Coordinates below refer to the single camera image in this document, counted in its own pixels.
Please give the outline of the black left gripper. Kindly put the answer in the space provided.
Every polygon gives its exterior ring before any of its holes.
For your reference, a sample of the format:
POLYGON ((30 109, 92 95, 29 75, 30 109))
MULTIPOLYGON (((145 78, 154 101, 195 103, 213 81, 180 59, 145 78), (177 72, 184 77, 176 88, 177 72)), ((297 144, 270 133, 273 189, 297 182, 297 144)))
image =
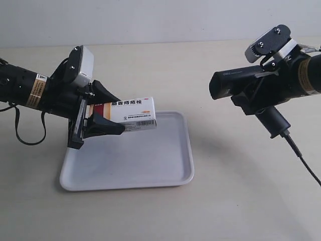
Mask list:
POLYGON ((109 92, 98 80, 80 87, 73 83, 64 82, 62 79, 48 78, 40 100, 40 110, 68 119, 67 146, 78 150, 84 144, 83 138, 120 135, 125 131, 124 125, 112 122, 97 112, 87 118, 83 131, 87 104, 117 101, 121 101, 121 99, 109 92))

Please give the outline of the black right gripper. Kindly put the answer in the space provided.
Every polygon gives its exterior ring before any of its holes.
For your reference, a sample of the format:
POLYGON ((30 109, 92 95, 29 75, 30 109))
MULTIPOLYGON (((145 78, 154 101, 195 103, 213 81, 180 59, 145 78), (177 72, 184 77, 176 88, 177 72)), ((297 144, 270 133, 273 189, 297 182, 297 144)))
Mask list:
POLYGON ((278 75, 268 75, 248 84, 238 95, 231 97, 235 106, 246 115, 257 114, 292 98, 307 96, 298 80, 298 67, 307 55, 296 51, 290 60, 281 62, 278 75))

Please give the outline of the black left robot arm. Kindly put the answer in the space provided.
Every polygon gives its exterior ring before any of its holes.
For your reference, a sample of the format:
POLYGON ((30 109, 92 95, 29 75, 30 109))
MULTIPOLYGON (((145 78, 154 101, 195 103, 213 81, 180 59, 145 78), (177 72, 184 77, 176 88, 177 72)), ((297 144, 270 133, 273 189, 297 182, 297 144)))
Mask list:
POLYGON ((16 110, 15 127, 19 125, 21 105, 41 111, 41 120, 46 113, 68 119, 69 148, 80 149, 85 138, 122 134, 124 125, 98 112, 85 116, 88 105, 113 103, 119 98, 97 80, 85 79, 83 87, 76 84, 80 67, 80 60, 68 57, 47 77, 1 60, 1 101, 16 110))

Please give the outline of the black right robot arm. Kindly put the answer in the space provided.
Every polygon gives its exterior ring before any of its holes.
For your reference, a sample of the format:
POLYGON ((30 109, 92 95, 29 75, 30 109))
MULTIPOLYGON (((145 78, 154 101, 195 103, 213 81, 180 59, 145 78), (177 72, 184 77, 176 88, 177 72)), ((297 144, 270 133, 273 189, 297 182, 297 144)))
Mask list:
POLYGON ((258 78, 231 97, 246 115, 285 103, 293 98, 320 94, 320 54, 310 56, 297 47, 275 74, 258 78))

